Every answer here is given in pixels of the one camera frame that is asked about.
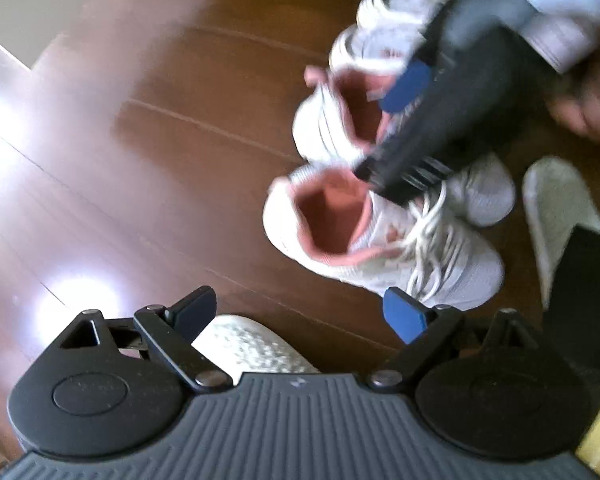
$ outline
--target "brown wooden floor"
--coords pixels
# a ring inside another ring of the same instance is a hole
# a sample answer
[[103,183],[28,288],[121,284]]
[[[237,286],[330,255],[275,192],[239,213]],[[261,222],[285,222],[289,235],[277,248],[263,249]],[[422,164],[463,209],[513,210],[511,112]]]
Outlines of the brown wooden floor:
[[[126,316],[213,286],[221,312],[278,332],[324,371],[365,372],[399,347],[379,298],[323,279],[265,238],[272,179],[301,164],[291,138],[359,0],[91,0],[27,73],[0,53],[0,440],[19,449],[6,397],[73,316]],[[570,158],[600,204],[600,148],[529,129],[505,159],[519,181]],[[539,323],[520,204],[486,232],[500,306]]]

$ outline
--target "gray panel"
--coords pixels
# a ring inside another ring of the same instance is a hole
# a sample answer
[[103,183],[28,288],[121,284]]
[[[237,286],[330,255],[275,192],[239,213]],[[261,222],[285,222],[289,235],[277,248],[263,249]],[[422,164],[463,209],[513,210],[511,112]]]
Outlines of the gray panel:
[[421,425],[403,396],[352,375],[245,374],[196,397],[161,440],[100,463],[30,453],[5,480],[576,480],[597,478],[564,453],[527,464],[471,457]]

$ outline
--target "speckled white object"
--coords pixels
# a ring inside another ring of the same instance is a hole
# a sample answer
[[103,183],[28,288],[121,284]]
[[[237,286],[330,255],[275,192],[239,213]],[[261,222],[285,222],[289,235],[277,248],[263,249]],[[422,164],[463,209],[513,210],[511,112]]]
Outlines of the speckled white object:
[[279,335],[243,316],[216,316],[191,346],[231,375],[234,384],[245,372],[318,373]]
[[554,156],[531,165],[522,195],[536,253],[542,305],[547,309],[555,267],[571,232],[579,224],[600,233],[600,213],[578,170]]

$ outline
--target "white sneaker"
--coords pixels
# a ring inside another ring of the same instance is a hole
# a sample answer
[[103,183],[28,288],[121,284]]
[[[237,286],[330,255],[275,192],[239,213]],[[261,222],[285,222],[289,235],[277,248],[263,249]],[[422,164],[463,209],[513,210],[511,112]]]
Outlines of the white sneaker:
[[546,309],[555,267],[571,231],[579,224],[600,233],[600,213],[578,170],[554,156],[541,158],[527,170],[522,197]]
[[278,334],[243,316],[216,316],[191,346],[231,375],[234,384],[245,372],[318,373]]
[[361,28],[406,23],[423,30],[447,0],[362,0],[357,21]]
[[[370,94],[381,94],[394,83],[390,76],[353,69],[327,73],[307,67],[305,80],[315,85],[315,91],[296,112],[293,136],[300,155],[312,163],[355,166],[400,129],[413,110],[389,116],[368,100]],[[488,226],[511,212],[516,188],[492,154],[450,178],[447,198],[456,214],[476,226]]]
[[445,216],[446,186],[401,208],[349,168],[307,165],[276,179],[264,206],[271,243],[317,274],[383,295],[398,286],[427,306],[468,310],[500,288],[503,265],[478,234]]
[[350,67],[375,74],[398,75],[423,41],[414,25],[399,23],[374,28],[351,25],[333,43],[329,66],[334,72]]

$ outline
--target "screw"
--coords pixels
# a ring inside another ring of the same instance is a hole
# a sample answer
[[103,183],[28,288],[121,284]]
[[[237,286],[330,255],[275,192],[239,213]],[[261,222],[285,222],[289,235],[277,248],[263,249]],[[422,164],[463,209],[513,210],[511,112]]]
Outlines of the screw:
[[402,381],[402,374],[396,370],[378,370],[371,374],[371,382],[379,388],[396,386]]
[[231,377],[222,370],[205,370],[196,375],[196,382],[205,388],[217,388],[233,384]]

